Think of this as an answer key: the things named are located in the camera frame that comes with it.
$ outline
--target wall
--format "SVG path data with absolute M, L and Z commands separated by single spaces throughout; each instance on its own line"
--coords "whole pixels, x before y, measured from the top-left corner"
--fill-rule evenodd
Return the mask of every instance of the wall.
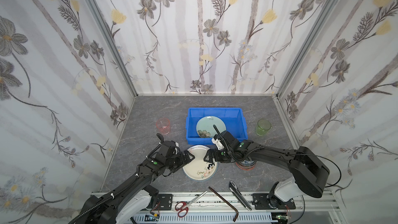
M 326 0 L 96 0 L 138 93 L 275 93 Z
M 395 223 L 398 0 L 340 0 L 280 98 L 351 224 Z M 329 162 L 329 183 L 338 172 Z
M 67 223 L 98 191 L 132 97 L 84 0 L 1 0 L 0 216 Z

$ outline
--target marble surface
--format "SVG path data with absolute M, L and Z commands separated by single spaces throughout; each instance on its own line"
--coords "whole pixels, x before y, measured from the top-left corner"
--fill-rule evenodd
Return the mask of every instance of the marble surface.
M 138 96 L 102 191 L 108 192 L 130 177 L 137 165 L 157 146 L 155 123 L 161 117 L 168 118 L 171 123 L 171 132 L 164 136 L 165 140 L 178 142 L 181 150 L 189 148 L 191 145 L 186 141 L 185 129 L 189 107 L 240 107 L 246 118 L 249 140 L 277 148 L 292 148 L 270 96 Z M 272 123 L 271 130 L 262 137 L 255 133 L 256 123 L 261 118 Z M 235 163 L 219 163 L 217 172 L 206 181 L 193 181 L 180 169 L 168 177 L 158 177 L 151 185 L 160 192 L 203 192 L 208 186 L 226 192 L 229 191 L 229 181 L 234 181 L 241 192 L 269 191 L 276 181 L 283 181 L 291 175 L 266 163 L 257 163 L 251 171 L 244 171 Z

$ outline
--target scissors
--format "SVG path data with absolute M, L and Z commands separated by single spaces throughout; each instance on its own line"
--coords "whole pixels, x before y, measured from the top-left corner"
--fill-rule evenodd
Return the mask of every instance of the scissors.
M 192 199 L 189 203 L 178 202 L 175 207 L 176 211 L 178 211 L 178 213 L 177 213 L 178 217 L 182 218 L 182 217 L 186 216 L 188 213 L 188 207 L 191 206 L 192 203 L 196 202 L 199 198 L 201 198 L 206 193 L 207 193 L 207 191 L 203 192 L 201 195 L 198 195 L 197 197 Z

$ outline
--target white plate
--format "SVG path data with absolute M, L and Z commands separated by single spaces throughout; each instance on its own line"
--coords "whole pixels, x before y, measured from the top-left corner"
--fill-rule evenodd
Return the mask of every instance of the white plate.
M 217 134 L 213 125 L 216 125 L 217 129 L 221 132 L 226 130 L 224 122 L 215 116 L 206 116 L 201 118 L 196 124 L 196 132 L 201 138 L 212 138 Z
M 214 175 L 217 170 L 217 162 L 208 163 L 203 161 L 208 149 L 210 148 L 202 145 L 192 146 L 188 149 L 188 151 L 195 156 L 195 159 L 182 167 L 187 177 L 194 181 L 204 181 Z

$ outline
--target blue plastic bin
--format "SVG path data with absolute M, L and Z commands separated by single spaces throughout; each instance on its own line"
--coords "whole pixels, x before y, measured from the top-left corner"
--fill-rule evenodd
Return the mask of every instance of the blue plastic bin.
M 246 119 L 243 117 L 241 108 L 238 107 L 191 107 L 188 109 L 188 117 L 185 128 L 187 129 L 187 141 L 190 145 L 213 144 L 211 138 L 200 138 L 196 132 L 197 122 L 206 116 L 219 117 L 237 140 L 243 141 L 248 138 Z

